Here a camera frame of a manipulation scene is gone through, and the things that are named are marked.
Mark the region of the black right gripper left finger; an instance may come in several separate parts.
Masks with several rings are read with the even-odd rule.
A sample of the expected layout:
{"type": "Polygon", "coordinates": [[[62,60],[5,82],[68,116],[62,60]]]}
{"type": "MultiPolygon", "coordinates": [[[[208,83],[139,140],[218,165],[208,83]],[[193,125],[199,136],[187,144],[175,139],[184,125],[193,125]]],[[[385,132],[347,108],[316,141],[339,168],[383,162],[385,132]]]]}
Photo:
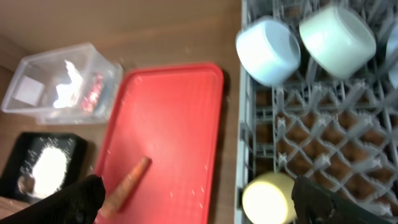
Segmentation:
{"type": "Polygon", "coordinates": [[[93,224],[104,203],[105,193],[102,178],[91,174],[1,219],[1,224],[93,224]]]}

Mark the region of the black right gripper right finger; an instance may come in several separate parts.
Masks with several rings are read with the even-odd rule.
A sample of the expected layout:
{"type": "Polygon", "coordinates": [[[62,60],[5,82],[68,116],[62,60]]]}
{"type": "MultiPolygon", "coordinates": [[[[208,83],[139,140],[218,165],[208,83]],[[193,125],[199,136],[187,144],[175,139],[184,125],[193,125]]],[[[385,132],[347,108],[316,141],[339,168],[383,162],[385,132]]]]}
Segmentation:
{"type": "Polygon", "coordinates": [[[299,224],[389,224],[306,177],[295,179],[291,198],[299,224]]]}

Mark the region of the orange carrot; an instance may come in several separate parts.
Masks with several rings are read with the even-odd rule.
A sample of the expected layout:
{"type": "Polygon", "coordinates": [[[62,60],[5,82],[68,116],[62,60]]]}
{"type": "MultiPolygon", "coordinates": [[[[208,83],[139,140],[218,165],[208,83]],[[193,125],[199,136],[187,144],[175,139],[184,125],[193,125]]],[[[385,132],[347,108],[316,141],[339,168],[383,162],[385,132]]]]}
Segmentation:
{"type": "Polygon", "coordinates": [[[118,214],[122,206],[125,204],[129,195],[139,184],[139,181],[145,175],[146,170],[151,164],[151,159],[143,157],[123,178],[115,190],[105,198],[103,206],[99,210],[99,214],[103,218],[113,218],[118,214]]]}

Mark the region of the yellow cup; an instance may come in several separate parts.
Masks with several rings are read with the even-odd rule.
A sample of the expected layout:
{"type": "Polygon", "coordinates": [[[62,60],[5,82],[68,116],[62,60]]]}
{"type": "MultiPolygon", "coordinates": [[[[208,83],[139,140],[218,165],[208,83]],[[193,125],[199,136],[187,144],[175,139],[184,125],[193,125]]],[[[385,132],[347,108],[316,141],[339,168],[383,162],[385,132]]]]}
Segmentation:
{"type": "Polygon", "coordinates": [[[268,172],[256,177],[243,190],[243,210],[253,224],[291,223],[296,217],[292,190],[294,180],[268,172]]]}

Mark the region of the white rice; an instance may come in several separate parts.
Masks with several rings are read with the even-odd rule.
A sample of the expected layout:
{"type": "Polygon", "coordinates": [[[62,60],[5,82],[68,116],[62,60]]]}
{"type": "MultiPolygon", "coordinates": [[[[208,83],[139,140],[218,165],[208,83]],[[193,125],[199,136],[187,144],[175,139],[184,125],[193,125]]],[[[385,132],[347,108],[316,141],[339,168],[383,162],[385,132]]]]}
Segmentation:
{"type": "Polygon", "coordinates": [[[75,141],[72,138],[38,137],[32,140],[19,169],[19,177],[31,175],[35,179],[34,193],[25,195],[43,199],[62,188],[73,146],[75,141]]]}

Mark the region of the brown food scrap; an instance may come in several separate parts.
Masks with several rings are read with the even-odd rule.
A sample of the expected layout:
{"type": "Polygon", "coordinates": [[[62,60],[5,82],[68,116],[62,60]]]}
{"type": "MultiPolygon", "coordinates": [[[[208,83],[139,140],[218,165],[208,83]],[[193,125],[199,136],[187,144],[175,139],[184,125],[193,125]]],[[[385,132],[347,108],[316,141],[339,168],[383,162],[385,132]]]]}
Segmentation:
{"type": "Polygon", "coordinates": [[[22,194],[34,193],[35,179],[31,175],[22,175],[17,180],[19,192],[22,194]]]}

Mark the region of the blue bowl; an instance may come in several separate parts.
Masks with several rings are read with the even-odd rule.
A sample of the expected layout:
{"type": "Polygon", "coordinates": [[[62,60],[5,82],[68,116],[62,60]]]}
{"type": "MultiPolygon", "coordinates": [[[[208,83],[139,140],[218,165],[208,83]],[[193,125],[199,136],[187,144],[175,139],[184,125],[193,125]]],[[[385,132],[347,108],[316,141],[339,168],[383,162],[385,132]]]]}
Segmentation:
{"type": "Polygon", "coordinates": [[[258,83],[276,86],[300,66],[299,42],[284,22],[262,17],[236,36],[236,51],[241,65],[258,83]]]}

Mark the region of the green bowl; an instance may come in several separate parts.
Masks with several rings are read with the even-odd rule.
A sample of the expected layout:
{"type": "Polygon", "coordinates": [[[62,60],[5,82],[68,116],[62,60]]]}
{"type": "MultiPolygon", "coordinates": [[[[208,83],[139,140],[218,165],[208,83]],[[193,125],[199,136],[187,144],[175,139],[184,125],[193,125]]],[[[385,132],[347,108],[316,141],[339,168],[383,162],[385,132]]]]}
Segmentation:
{"type": "Polygon", "coordinates": [[[299,24],[302,42],[321,68],[338,79],[347,79],[376,53],[376,39],[356,12],[329,4],[299,24]]]}

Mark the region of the light blue plate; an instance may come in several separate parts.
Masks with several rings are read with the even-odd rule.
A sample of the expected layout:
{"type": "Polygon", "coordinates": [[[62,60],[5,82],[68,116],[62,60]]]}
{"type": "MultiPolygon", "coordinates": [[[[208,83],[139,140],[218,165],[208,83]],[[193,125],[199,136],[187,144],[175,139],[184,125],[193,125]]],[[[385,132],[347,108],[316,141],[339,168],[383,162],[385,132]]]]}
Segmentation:
{"type": "Polygon", "coordinates": [[[391,65],[388,71],[389,81],[391,85],[397,89],[397,22],[392,26],[387,40],[386,61],[391,65]]]}

